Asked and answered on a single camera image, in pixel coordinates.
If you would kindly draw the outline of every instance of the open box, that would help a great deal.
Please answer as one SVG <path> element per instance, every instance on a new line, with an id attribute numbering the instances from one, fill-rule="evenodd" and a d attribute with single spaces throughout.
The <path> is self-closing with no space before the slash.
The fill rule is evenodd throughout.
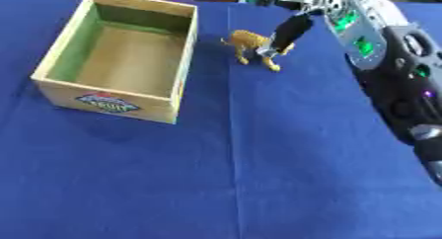
<path id="1" fill-rule="evenodd" d="M 176 122 L 197 8 L 161 0 L 83 0 L 32 79 L 58 106 Z"/>

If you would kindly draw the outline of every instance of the toy animal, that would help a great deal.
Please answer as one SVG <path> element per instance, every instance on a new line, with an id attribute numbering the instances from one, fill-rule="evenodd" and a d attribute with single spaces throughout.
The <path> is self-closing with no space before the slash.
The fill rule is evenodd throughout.
<path id="1" fill-rule="evenodd" d="M 246 30 L 235 30 L 230 34 L 229 40 L 225 41 L 221 39 L 224 44 L 232 45 L 235 47 L 235 54 L 238 60 L 247 65 L 249 60 L 244 57 L 245 50 L 255 51 L 258 47 L 264 45 L 269 41 L 269 38 L 260 36 L 258 34 L 252 33 Z M 289 44 L 282 52 L 281 55 L 286 55 L 291 49 L 295 47 L 294 43 Z M 275 64 L 272 57 L 262 57 L 262 62 L 272 71 L 279 71 L 281 67 Z"/>

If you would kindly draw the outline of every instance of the blue fabric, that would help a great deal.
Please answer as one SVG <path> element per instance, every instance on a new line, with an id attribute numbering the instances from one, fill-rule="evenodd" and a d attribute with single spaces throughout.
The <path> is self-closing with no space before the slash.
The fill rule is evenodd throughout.
<path id="1" fill-rule="evenodd" d="M 272 73 L 219 43 L 290 13 L 198 3 L 179 123 L 52 106 L 29 80 L 80 0 L 0 0 L 0 238 L 442 238 L 442 193 L 317 20 Z M 404 5 L 442 42 L 438 5 Z"/>

